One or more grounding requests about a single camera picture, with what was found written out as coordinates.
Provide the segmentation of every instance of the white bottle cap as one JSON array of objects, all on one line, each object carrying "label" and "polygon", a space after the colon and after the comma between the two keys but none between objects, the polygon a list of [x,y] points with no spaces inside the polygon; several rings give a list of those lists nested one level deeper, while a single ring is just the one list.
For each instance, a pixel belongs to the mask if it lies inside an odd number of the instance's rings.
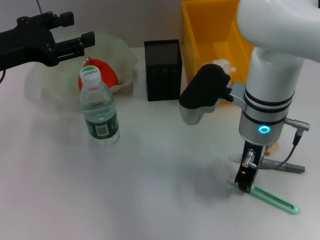
[{"label": "white bottle cap", "polygon": [[101,83],[101,73],[96,66],[85,66],[80,71],[82,85],[85,88],[94,88]]}]

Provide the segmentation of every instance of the yellow bin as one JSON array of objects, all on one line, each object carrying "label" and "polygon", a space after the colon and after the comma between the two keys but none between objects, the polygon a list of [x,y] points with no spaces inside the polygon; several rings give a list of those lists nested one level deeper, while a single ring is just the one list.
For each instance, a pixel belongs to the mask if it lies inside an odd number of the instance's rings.
[{"label": "yellow bin", "polygon": [[254,48],[237,25],[239,0],[187,0],[184,16],[184,59],[188,80],[213,60],[226,59],[236,72],[231,82],[245,83]]}]

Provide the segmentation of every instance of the black mesh pen holder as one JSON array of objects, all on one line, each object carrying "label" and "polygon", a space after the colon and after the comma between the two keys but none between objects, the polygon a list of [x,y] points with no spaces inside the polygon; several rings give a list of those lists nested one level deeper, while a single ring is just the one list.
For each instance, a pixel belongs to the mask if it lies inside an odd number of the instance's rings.
[{"label": "black mesh pen holder", "polygon": [[145,41],[144,50],[148,101],[179,99],[182,74],[179,40]]}]

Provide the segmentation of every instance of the plastic bowl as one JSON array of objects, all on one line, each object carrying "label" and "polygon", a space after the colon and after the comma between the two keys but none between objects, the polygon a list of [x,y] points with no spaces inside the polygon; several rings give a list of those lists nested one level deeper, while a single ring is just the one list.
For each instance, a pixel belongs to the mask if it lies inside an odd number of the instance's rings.
[{"label": "plastic bowl", "polygon": [[[57,42],[74,39],[81,34],[77,33]],[[113,94],[133,81],[134,66],[138,59],[122,39],[107,33],[95,32],[95,45],[86,48],[84,52],[85,56],[62,61],[53,67],[37,62],[36,82],[38,86],[48,89],[52,96],[61,103],[79,102],[78,76],[88,57],[102,60],[113,69],[118,78],[118,85],[110,89]]]}]

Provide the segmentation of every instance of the plastic bottle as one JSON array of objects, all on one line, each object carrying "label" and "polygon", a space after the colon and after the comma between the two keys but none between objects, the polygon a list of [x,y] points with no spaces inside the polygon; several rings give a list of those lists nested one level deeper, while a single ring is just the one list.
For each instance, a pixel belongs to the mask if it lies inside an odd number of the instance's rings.
[{"label": "plastic bottle", "polygon": [[82,68],[80,78],[80,103],[89,133],[97,144],[111,144],[120,134],[113,95],[96,66]]}]

